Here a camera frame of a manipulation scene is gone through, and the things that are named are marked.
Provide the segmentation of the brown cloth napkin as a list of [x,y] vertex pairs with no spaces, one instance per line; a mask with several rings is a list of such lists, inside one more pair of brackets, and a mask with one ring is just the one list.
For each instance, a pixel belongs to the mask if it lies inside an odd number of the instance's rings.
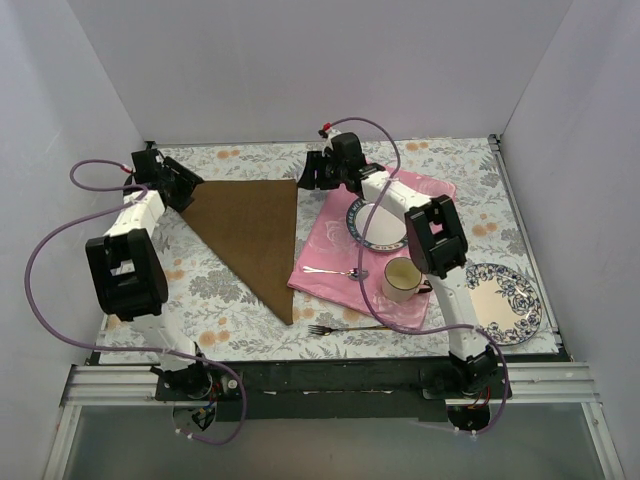
[[206,181],[181,216],[285,325],[293,323],[296,182]]

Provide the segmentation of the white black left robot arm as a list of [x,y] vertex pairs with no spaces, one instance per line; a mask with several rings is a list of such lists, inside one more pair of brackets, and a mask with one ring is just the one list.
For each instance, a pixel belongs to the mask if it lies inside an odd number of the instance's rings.
[[158,149],[132,154],[123,209],[112,227],[85,245],[99,305],[142,335],[158,350],[155,373],[171,390],[193,400],[209,395],[213,377],[201,361],[196,342],[165,308],[169,287],[151,237],[167,209],[183,212],[203,179]]

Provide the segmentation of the dark fork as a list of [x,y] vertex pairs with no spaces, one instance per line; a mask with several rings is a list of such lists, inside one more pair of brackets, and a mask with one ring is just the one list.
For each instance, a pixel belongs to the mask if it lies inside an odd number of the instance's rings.
[[308,327],[308,332],[311,335],[318,335],[318,336],[328,336],[333,333],[354,332],[354,331],[386,331],[386,330],[388,330],[388,327],[381,326],[381,325],[365,326],[365,327],[339,327],[339,328],[333,328],[333,327],[323,326],[323,325],[310,325]]

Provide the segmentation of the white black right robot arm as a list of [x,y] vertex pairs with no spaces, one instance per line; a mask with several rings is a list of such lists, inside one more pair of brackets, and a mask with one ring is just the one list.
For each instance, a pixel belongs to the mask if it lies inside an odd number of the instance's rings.
[[409,258],[426,276],[443,314],[445,325],[435,331],[448,334],[453,387],[464,397],[479,395],[498,371],[498,355],[480,327],[466,286],[468,242],[454,200],[422,194],[398,180],[397,170],[368,162],[354,133],[341,133],[327,124],[319,135],[325,146],[307,153],[298,186],[305,190],[343,186],[403,223]]

